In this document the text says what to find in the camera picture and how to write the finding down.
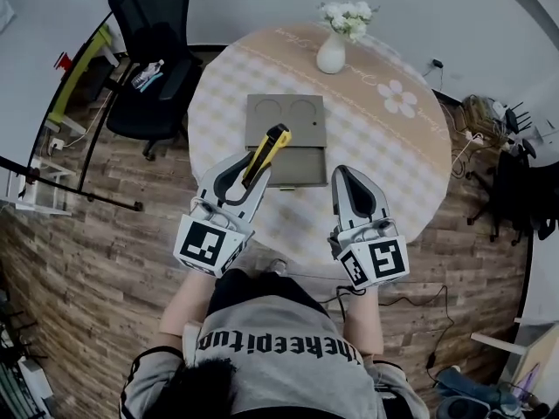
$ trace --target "checkered tablecloth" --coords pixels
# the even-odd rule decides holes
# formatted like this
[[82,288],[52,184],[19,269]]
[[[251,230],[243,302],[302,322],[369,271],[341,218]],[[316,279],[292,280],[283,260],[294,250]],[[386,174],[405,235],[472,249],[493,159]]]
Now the checkered tablecloth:
[[[399,232],[413,241],[446,194],[445,117],[423,77],[373,37],[347,45],[347,66],[338,75],[320,72],[315,55],[327,37],[316,24],[259,31],[206,67],[189,109],[194,176],[200,181],[245,150],[248,94],[321,94],[328,179],[340,164],[363,172],[384,191]],[[337,222],[331,191],[330,185],[267,189],[253,222],[255,239],[300,264],[331,264],[326,238]]]

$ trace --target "chair armrest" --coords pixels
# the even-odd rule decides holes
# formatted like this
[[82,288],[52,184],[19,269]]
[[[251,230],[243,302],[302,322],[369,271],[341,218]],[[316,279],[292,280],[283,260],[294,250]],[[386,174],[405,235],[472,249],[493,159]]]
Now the chair armrest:
[[178,92],[181,84],[188,76],[191,67],[192,61],[190,59],[181,59],[175,65],[175,67],[171,70],[161,93],[159,94],[160,101],[168,101],[175,98],[176,92]]

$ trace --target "human arm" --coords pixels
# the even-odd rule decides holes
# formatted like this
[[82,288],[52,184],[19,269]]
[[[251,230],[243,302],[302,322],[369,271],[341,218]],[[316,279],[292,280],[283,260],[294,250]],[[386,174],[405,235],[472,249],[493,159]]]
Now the human arm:
[[343,327],[343,338],[351,343],[363,357],[382,355],[383,329],[378,312],[378,288],[368,287],[361,296],[349,295],[349,309]]
[[138,356],[121,394],[121,417],[141,418],[183,364],[183,329],[200,324],[214,290],[215,279],[191,271],[163,312],[151,348]]
[[201,271],[190,271],[183,284],[163,312],[155,346],[182,349],[181,338],[187,323],[204,322],[216,279]]

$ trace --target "black stand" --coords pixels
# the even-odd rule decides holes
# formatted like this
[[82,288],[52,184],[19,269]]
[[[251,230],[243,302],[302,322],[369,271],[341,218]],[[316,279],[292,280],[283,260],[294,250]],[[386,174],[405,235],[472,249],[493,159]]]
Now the black stand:
[[[122,76],[119,78],[119,83],[126,79],[127,75],[130,73],[130,70],[132,69],[133,65],[134,65],[133,63],[130,63],[127,66],[126,70],[124,71]],[[111,94],[111,96],[109,98],[108,104],[105,107],[105,110],[104,110],[103,114],[100,117],[99,125],[95,129],[95,134],[93,135],[93,139],[91,141],[91,144],[89,145],[89,149],[87,150],[86,160],[84,162],[83,169],[81,169],[81,175],[79,177],[79,184],[78,184],[77,188],[70,188],[69,186],[61,185],[61,184],[56,183],[56,182],[51,182],[50,180],[46,180],[45,178],[42,178],[40,176],[33,175],[31,173],[31,169],[29,167],[24,168],[21,165],[17,165],[13,161],[8,161],[8,160],[5,160],[5,159],[1,159],[2,157],[0,157],[0,164],[4,168],[7,168],[7,169],[11,170],[12,172],[15,172],[15,173],[20,174],[20,175],[24,175],[28,179],[29,182],[41,182],[41,183],[44,183],[45,185],[49,185],[49,186],[52,186],[54,188],[62,189],[64,191],[71,192],[71,193],[76,194],[78,196],[87,197],[87,200],[89,202],[93,202],[94,200],[99,200],[100,202],[110,203],[111,205],[118,206],[120,208],[126,208],[127,210],[142,211],[143,210],[143,203],[141,203],[141,202],[134,202],[133,205],[130,205],[128,203],[116,202],[115,200],[107,199],[105,197],[97,196],[93,193],[83,191],[84,182],[86,180],[87,169],[89,168],[89,162],[91,161],[91,157],[93,155],[93,150],[95,149],[95,144],[97,143],[97,140],[99,139],[99,135],[101,133],[101,130],[102,130],[103,126],[105,125],[105,120],[107,119],[108,113],[111,110],[111,106],[113,105],[115,98],[116,98],[116,92],[113,92],[113,94]],[[37,141],[35,141],[33,151],[31,152],[31,158],[29,160],[29,163],[31,163],[31,159],[33,157],[33,153],[35,152],[35,147],[36,146],[37,146]]]
[[[493,174],[494,175],[494,172],[495,172],[494,168],[490,168],[490,169],[487,170],[488,174]],[[470,180],[472,177],[474,177],[479,182],[480,186],[489,194],[489,202],[487,202],[485,205],[483,205],[474,217],[468,217],[467,218],[467,223],[468,223],[468,225],[473,225],[475,223],[475,221],[477,221],[481,216],[483,216],[485,213],[490,211],[493,214],[494,234],[491,234],[489,236],[489,241],[490,242],[495,242],[495,239],[497,237],[499,237],[500,218],[497,214],[498,211],[494,208],[493,201],[491,200],[493,189],[489,185],[489,183],[487,183],[477,172],[475,172],[475,171],[466,172],[466,179],[467,180]]]

